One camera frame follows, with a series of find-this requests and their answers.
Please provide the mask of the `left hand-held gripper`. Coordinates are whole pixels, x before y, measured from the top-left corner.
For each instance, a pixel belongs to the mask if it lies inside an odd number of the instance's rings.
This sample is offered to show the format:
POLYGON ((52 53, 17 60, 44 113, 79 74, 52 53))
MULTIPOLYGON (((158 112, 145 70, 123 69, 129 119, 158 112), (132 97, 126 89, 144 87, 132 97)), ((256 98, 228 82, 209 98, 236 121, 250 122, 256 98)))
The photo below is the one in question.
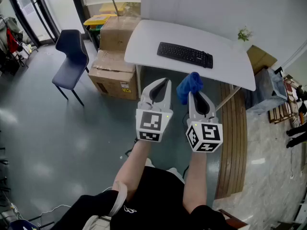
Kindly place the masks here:
POLYGON ((146 86, 136 109, 136 132, 139 140, 161 142, 171 120, 171 80, 161 78, 146 86))

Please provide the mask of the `blue cloth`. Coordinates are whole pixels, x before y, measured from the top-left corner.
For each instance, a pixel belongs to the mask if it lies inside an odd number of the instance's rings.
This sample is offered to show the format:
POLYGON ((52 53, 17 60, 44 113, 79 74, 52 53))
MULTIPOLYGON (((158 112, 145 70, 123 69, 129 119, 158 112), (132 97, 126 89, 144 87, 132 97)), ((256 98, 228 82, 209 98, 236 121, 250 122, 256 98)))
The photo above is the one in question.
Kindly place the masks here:
POLYGON ((192 72, 187 75, 183 81, 177 86, 177 96, 182 105, 188 103, 188 95, 190 92, 195 94, 202 90, 203 82, 197 72, 192 72))

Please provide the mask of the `black keyboard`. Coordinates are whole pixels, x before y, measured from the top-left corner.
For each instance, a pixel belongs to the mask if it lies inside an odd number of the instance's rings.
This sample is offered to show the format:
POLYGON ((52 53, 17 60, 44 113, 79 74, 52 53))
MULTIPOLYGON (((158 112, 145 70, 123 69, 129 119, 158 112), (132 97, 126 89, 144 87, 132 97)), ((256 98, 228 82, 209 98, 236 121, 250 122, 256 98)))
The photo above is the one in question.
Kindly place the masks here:
POLYGON ((160 42, 157 55, 203 68, 213 68, 213 56, 190 47, 160 42))

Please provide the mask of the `person's right forearm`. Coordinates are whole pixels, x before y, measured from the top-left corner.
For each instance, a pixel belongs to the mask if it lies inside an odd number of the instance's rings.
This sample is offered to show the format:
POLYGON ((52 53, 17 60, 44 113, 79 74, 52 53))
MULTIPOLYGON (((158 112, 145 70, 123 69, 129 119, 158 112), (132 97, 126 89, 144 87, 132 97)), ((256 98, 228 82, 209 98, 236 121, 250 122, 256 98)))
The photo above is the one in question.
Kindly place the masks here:
POLYGON ((183 206, 189 213, 207 203, 207 154, 192 152, 183 193, 183 206))

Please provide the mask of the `beige shoulder bag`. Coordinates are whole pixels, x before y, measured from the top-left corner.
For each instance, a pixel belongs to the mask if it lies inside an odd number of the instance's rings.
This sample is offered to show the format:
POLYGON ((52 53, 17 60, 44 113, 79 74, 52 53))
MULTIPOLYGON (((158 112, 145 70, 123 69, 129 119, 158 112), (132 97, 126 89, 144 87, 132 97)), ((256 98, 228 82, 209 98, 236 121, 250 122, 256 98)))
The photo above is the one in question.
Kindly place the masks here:
POLYGON ((91 216, 85 223, 82 230, 110 230, 111 217, 116 215, 121 209, 128 194, 127 186, 124 183, 115 181, 113 185, 118 191, 118 196, 110 212, 107 214, 107 216, 91 216))

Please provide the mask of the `white table leg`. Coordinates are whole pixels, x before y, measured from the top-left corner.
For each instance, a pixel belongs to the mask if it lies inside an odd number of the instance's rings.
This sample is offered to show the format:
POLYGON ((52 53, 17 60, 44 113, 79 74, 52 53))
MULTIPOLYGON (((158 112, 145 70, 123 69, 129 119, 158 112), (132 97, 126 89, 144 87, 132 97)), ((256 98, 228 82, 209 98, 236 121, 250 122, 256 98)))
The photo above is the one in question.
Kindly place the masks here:
POLYGON ((142 95, 142 79, 144 75, 144 68, 143 65, 136 65, 136 78, 137 78, 137 88, 138 88, 138 98, 141 98, 142 95))
POLYGON ((219 105, 215 108, 216 111, 221 109, 223 105, 225 105, 241 88, 239 86, 236 86, 234 89, 230 91, 230 93, 221 101, 219 105))

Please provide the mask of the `wooden slatted bench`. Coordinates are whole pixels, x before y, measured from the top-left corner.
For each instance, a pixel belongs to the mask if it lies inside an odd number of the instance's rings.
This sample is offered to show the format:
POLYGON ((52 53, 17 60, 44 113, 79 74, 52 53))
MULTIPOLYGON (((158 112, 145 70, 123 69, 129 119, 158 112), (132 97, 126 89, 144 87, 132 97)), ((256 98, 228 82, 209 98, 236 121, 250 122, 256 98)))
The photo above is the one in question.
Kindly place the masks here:
POLYGON ((220 110, 224 140, 215 199, 242 192, 247 164, 247 117, 242 91, 237 91, 220 110))

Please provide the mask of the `person's right white shoe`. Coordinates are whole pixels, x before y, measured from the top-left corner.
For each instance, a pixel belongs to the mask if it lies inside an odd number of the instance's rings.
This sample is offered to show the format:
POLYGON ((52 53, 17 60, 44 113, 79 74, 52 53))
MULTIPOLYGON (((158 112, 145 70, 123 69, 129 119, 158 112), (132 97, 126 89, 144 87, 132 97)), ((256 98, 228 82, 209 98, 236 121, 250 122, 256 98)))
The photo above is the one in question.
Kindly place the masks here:
POLYGON ((175 167, 172 167, 172 168, 168 169, 167 172, 172 173, 172 174, 175 175, 183 184, 185 184, 185 181, 184 181, 182 175, 178 172, 178 170, 177 170, 175 167))

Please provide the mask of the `small brown cardboard box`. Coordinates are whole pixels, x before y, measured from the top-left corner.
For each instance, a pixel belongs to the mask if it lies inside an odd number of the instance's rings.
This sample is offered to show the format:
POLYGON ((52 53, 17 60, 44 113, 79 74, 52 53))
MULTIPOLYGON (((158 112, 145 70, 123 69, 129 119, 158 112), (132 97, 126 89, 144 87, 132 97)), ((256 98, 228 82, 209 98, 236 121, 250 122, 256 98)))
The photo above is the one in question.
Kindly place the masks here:
POLYGON ((252 45, 248 49, 247 55, 252 65, 254 75, 257 75, 263 68, 269 68, 277 62, 275 57, 255 45, 252 45))

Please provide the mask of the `green plant with white flowers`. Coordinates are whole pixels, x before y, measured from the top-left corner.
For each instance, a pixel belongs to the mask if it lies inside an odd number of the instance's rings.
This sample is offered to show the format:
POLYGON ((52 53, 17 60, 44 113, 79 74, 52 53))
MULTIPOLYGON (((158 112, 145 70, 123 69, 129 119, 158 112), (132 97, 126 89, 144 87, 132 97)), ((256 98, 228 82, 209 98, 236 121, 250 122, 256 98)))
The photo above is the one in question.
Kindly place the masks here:
POLYGON ((249 39, 253 36, 253 31, 249 30, 246 26, 239 29, 237 34, 237 39, 242 40, 243 42, 249 41, 249 39))

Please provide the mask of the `dark blue chair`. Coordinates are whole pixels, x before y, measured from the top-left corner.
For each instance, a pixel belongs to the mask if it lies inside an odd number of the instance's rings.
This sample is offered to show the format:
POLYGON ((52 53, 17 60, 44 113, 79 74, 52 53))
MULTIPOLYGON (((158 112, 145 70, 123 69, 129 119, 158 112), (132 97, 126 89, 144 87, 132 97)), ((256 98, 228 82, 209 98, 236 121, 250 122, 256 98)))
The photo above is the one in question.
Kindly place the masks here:
POLYGON ((52 79, 52 83, 67 98, 62 89, 70 90, 81 105, 84 105, 74 88, 82 74, 89 72, 89 56, 81 32, 65 29, 60 32, 55 49, 65 54, 65 59, 52 79))

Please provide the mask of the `yellow lidded bin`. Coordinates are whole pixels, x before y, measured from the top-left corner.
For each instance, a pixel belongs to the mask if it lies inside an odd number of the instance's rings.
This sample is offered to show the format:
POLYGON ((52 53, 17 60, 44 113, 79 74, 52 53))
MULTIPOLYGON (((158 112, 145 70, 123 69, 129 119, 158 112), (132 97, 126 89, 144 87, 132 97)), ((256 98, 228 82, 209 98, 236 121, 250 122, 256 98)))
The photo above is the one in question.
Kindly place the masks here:
POLYGON ((86 20, 83 24, 90 36, 90 39, 96 49, 99 49, 100 45, 100 30, 105 25, 110 17, 117 17, 116 14, 101 14, 94 15, 93 17, 86 20))

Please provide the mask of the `person's black shirt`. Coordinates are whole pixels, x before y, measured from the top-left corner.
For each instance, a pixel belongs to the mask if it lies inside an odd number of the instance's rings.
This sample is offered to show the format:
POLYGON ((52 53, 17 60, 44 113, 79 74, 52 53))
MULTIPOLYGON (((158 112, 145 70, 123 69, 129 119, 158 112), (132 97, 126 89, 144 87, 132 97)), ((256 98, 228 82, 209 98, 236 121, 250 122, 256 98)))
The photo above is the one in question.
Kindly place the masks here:
MULTIPOLYGON (((236 230, 206 205, 186 211, 183 190, 174 174, 146 166, 132 199, 112 216, 110 230, 236 230)), ((82 230, 91 216, 107 216, 117 196, 115 190, 81 196, 51 230, 82 230)))

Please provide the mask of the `reddish brown stool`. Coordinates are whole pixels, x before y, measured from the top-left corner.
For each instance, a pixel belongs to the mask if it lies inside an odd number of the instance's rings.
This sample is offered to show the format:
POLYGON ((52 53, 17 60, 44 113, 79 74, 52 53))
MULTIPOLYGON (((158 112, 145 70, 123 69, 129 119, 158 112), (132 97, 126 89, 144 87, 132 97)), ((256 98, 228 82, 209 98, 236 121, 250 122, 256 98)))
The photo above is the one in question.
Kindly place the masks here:
POLYGON ((237 230, 249 230, 250 225, 231 215, 230 213, 224 211, 223 209, 218 210, 224 216, 228 225, 232 226, 237 230))

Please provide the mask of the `red garment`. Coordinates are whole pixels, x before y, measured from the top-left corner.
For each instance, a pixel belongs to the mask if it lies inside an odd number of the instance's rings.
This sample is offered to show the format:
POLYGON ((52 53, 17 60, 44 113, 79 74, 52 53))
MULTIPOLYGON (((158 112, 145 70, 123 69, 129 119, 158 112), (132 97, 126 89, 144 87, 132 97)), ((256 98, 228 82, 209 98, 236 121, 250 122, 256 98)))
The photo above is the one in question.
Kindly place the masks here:
POLYGON ((18 50, 19 44, 8 27, 6 29, 6 36, 7 36, 8 49, 13 54, 15 51, 18 50))

